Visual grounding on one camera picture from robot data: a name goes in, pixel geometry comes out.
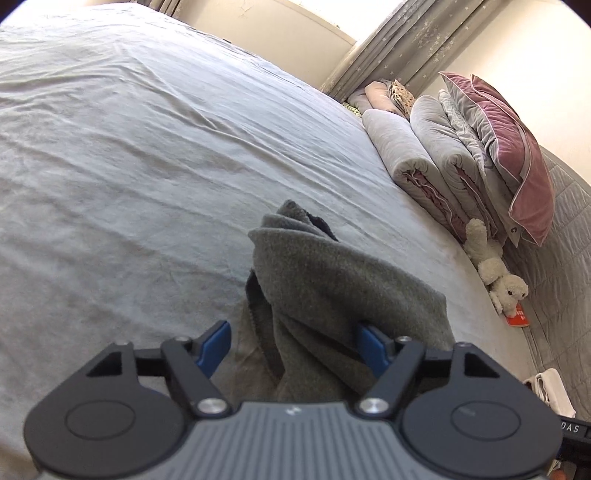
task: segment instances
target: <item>stuffed animal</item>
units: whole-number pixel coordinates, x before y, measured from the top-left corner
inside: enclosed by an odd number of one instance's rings
[[[517,302],[529,293],[527,284],[521,277],[509,273],[501,260],[503,248],[499,242],[488,239],[482,220],[473,218],[466,225],[464,250],[484,285],[490,286],[489,295],[497,313],[509,318],[517,315]]]

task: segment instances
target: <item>red tag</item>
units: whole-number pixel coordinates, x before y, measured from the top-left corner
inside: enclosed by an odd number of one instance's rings
[[[506,317],[507,323],[512,327],[529,327],[530,323],[521,308],[521,304],[517,304],[517,314],[514,317]]]

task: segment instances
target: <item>triangular cutout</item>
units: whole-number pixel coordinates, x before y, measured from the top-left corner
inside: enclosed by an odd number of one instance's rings
[[[499,378],[499,374],[474,353],[464,357],[464,375],[467,377]]]
[[[88,373],[87,377],[116,377],[122,373],[121,352],[111,352]]]

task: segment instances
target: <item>stack of bedding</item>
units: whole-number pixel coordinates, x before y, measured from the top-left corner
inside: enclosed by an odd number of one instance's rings
[[[537,141],[491,85],[441,72],[439,98],[404,97],[373,82],[349,103],[394,182],[459,241],[469,219],[491,237],[540,246],[552,224],[554,187]]]

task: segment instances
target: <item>curtain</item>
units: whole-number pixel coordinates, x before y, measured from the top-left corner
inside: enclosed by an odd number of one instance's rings
[[[145,5],[153,10],[174,17],[182,0],[131,0],[132,3]]]
[[[417,95],[508,0],[405,0],[351,49],[322,85],[339,102],[379,79]]]

